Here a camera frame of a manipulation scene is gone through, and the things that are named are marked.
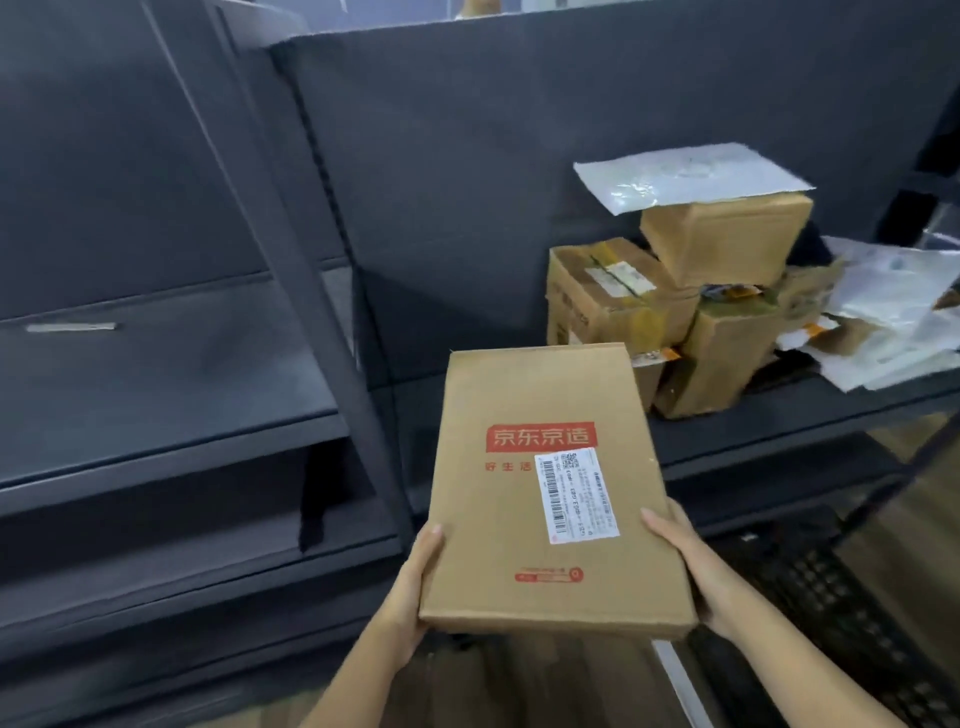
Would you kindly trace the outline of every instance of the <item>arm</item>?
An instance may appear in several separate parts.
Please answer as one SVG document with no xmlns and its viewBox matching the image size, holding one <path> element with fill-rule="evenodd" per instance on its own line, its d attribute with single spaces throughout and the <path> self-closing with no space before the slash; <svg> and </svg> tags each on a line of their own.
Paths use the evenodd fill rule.
<svg viewBox="0 0 960 728">
<path fill-rule="evenodd" d="M 643 521 L 682 554 L 707 602 L 707 626 L 740 649 L 791 728 L 903 728 L 717 556 L 677 503 L 671 510 L 673 520 L 644 510 Z"/>
<path fill-rule="evenodd" d="M 410 662 L 426 632 L 417 616 L 420 584 L 443 542 L 439 526 L 420 531 L 383 605 L 300 728 L 376 728 L 380 724 L 390 684 Z"/>
</svg>

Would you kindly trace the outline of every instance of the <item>person's left hand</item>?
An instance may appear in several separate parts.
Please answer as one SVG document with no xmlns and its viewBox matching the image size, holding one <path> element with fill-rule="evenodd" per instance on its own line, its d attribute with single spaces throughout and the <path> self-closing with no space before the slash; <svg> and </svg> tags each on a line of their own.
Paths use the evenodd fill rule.
<svg viewBox="0 0 960 728">
<path fill-rule="evenodd" d="M 410 662 L 426 633 L 426 625 L 418 616 L 420 587 L 423 584 L 423 572 L 443 544 L 444 530 L 440 525 L 428 523 L 420 530 L 410 556 L 400 567 L 394 586 L 371 619 L 371 627 L 381 630 L 396 651 L 397 670 Z"/>
</svg>

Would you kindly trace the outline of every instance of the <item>red logo label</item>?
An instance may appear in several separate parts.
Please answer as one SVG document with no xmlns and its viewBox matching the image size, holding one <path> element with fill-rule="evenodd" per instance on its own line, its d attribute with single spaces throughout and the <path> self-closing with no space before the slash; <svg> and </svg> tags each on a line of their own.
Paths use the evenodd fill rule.
<svg viewBox="0 0 960 728">
<path fill-rule="evenodd" d="M 584 580 L 584 570 L 573 569 L 523 569 L 514 574 L 521 584 L 579 584 Z"/>
<path fill-rule="evenodd" d="M 494 425 L 487 430 L 487 452 L 551 452 L 596 446 L 593 423 Z"/>
</svg>

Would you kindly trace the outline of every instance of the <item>hand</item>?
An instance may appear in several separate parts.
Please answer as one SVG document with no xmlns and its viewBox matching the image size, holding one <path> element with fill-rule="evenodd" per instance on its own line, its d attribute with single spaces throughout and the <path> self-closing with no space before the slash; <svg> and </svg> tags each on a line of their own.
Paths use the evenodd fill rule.
<svg viewBox="0 0 960 728">
<path fill-rule="evenodd" d="M 439 525 L 425 525 L 410 556 L 400 567 L 394 586 L 387 598 L 383 600 L 380 609 L 371 619 L 371 628 L 381 631 L 385 641 L 396 652 L 395 667 L 400 670 L 413 657 L 426 633 L 426 625 L 420 622 L 420 587 L 423 583 L 423 572 L 427 565 L 440 553 L 444 544 L 444 530 Z"/>
<path fill-rule="evenodd" d="M 647 508 L 641 510 L 647 528 L 675 546 L 686 561 L 707 603 L 707 612 L 701 615 L 704 624 L 721 637 L 736 642 L 734 603 L 753 588 L 703 542 L 680 503 L 672 498 L 670 515 L 672 518 L 666 519 Z"/>
</svg>

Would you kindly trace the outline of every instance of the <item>barcode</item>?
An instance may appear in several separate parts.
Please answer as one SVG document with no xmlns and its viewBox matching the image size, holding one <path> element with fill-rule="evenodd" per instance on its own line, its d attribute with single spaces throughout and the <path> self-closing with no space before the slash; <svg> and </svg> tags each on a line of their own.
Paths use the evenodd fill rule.
<svg viewBox="0 0 960 728">
<path fill-rule="evenodd" d="M 603 512 L 610 516 L 612 514 L 610 510 L 610 502 L 607 500 L 607 491 L 603 487 L 603 481 L 600 479 L 600 473 L 593 471 L 593 479 L 597 483 L 597 493 L 600 494 L 600 502 L 603 503 Z"/>
<path fill-rule="evenodd" d="M 553 462 L 543 460 L 543 482 L 546 483 L 546 494 L 550 498 L 550 511 L 553 514 L 553 527 L 557 533 L 566 533 L 566 513 L 560 502 L 560 488 L 557 487 L 557 473 L 553 469 Z"/>
</svg>

